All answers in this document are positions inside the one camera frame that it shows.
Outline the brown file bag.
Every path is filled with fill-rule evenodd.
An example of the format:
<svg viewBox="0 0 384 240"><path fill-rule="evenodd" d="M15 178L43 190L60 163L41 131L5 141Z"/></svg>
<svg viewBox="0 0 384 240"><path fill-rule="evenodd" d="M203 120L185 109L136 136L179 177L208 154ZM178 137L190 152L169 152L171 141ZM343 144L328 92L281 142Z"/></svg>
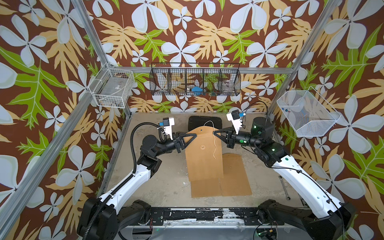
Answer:
<svg viewBox="0 0 384 240"><path fill-rule="evenodd" d="M202 126L190 131L197 135L185 149L191 182L224 176L222 141L214 135L215 130L213 127Z"/></svg>
<svg viewBox="0 0 384 240"><path fill-rule="evenodd" d="M220 179L224 197L250 196L252 190L241 155L223 154L224 177Z"/></svg>
<svg viewBox="0 0 384 240"><path fill-rule="evenodd" d="M192 198L207 198L221 196L219 179L199 180L191 182Z"/></svg>

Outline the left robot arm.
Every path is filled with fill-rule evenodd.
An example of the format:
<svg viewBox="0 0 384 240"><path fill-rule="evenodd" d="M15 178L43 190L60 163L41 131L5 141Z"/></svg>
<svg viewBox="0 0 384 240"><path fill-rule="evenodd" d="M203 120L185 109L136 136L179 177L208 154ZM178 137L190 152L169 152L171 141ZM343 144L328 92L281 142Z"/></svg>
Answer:
<svg viewBox="0 0 384 240"><path fill-rule="evenodd" d="M159 170L162 161L158 156L174 150L180 153L196 137L196 134L189 133L171 133L165 140L154 135L145 136L140 157L133 156L133 170L110 191L86 201L77 228L78 236L84 240L113 240L127 226L149 222L149 204L135 201L127 208L124 204Z"/></svg>

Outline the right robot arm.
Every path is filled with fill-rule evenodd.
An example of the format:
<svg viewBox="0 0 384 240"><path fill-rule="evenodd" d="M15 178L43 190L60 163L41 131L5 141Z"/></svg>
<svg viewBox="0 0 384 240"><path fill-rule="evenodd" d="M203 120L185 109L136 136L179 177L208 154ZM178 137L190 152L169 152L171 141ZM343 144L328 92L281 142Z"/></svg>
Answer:
<svg viewBox="0 0 384 240"><path fill-rule="evenodd" d="M356 208L342 203L307 174L285 147L273 140L274 125L265 117L254 118L249 132L240 130L241 119L232 123L232 127L215 130L214 135L231 149L236 144L249 146L266 167L285 179L308 205L307 209L300 209L267 200L258 207L261 224L288 224L306 231L314 240L344 237Z"/></svg>

